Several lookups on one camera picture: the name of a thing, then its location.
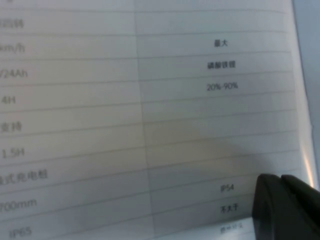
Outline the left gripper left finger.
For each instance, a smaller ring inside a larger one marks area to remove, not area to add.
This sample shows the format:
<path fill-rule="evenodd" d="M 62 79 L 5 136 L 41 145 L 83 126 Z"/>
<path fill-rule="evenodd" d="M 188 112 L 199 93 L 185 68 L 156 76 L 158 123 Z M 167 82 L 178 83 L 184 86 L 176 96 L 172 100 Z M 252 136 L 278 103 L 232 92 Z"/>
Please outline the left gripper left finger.
<path fill-rule="evenodd" d="M 299 216 L 280 177 L 258 176 L 252 207 L 252 220 L 257 240 L 299 240 Z"/>

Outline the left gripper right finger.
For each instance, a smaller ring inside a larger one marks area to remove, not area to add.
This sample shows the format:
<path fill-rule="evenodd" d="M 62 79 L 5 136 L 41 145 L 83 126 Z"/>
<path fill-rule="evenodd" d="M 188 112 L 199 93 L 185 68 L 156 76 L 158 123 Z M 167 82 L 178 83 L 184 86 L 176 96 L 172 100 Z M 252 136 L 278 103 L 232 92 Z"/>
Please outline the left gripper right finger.
<path fill-rule="evenodd" d="M 320 192 L 293 175 L 282 175 L 281 180 L 294 200 L 304 222 L 316 235 L 314 240 L 320 239 Z"/>

